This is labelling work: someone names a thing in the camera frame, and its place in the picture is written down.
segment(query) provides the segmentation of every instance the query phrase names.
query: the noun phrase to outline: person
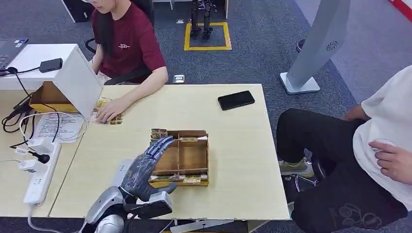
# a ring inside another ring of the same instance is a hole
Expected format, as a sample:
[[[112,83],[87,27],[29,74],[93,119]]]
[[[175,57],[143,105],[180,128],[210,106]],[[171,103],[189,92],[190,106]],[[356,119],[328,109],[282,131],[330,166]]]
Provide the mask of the person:
[[[304,149],[329,167],[299,193],[292,219],[308,233],[378,229],[412,210],[412,66],[343,119],[289,109],[276,131],[282,175],[310,176]]]
[[[92,27],[96,54],[93,70],[104,83],[140,67],[152,71],[148,77],[136,77],[141,83],[124,96],[101,107],[97,120],[110,121],[135,101],[159,90],[168,80],[166,63],[155,31],[146,14],[129,0],[86,0],[95,7]]]

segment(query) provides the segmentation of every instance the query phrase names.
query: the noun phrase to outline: black hair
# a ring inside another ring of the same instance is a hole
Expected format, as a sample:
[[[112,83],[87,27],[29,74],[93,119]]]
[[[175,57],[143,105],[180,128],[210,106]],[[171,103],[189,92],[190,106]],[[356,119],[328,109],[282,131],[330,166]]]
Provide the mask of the black hair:
[[[104,54],[112,55],[113,54],[113,18],[110,12],[102,14],[96,12],[96,33],[99,38],[99,42],[102,46]]]

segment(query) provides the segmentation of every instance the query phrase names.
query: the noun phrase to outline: light wooden tabletop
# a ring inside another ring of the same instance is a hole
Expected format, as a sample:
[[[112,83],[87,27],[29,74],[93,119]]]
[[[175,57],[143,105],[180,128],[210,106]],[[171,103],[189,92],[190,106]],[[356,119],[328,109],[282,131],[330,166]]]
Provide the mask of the light wooden tabletop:
[[[0,118],[8,116],[13,107],[24,98],[26,94],[23,91],[0,91]],[[9,121],[8,124],[14,123],[16,119]],[[27,128],[27,135],[30,135],[32,125]],[[17,159],[33,159],[31,155],[19,156],[14,153],[14,150],[9,148],[10,145],[17,144],[23,141],[20,132],[5,133],[0,130],[0,161]],[[69,169],[70,163],[74,157],[80,139],[75,143],[64,143],[60,151],[57,166],[54,171],[46,200],[42,206],[37,207],[34,211],[34,216],[47,217],[56,200],[57,194]],[[27,216],[28,205],[23,203],[24,195],[30,181],[30,174],[18,169],[17,162],[0,163],[0,216]]]
[[[118,98],[133,86],[106,86]],[[217,97],[249,90],[256,103],[222,111]],[[171,219],[289,219],[275,145],[260,84],[167,85],[136,102],[122,125],[90,124],[51,217],[84,217],[111,183],[120,162],[149,145],[150,129],[209,134],[208,187],[178,187]]]

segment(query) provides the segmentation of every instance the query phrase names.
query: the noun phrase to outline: humanoid robot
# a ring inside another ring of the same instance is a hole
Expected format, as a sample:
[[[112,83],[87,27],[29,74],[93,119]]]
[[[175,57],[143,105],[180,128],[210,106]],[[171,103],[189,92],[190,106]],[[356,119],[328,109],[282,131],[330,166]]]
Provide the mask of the humanoid robot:
[[[210,34],[213,31],[213,28],[210,27],[210,12],[212,8],[212,0],[203,0],[203,4],[205,5],[205,16],[204,16],[204,26],[203,26],[203,40],[209,40]],[[200,27],[197,25],[197,16],[199,13],[199,5],[198,0],[192,0],[192,11],[191,11],[191,20],[192,20],[192,29],[190,31],[190,36],[196,37],[199,32],[202,31]]]
[[[152,143],[139,155],[127,170],[119,187],[107,188],[94,202],[86,216],[83,233],[121,233],[128,214],[149,219],[172,212],[169,193],[176,182],[166,187],[153,188],[149,178],[166,148],[173,142],[172,136]]]

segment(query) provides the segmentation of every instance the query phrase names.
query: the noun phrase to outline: robotic hand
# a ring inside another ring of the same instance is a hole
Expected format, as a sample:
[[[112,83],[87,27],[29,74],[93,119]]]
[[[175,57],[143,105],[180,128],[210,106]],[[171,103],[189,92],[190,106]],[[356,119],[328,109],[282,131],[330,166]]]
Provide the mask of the robotic hand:
[[[83,232],[121,233],[129,213],[149,219],[172,212],[169,193],[177,183],[162,188],[149,184],[157,162],[172,142],[172,136],[163,137],[133,161],[121,185],[107,188],[91,206]],[[146,203],[136,204],[137,199]]]

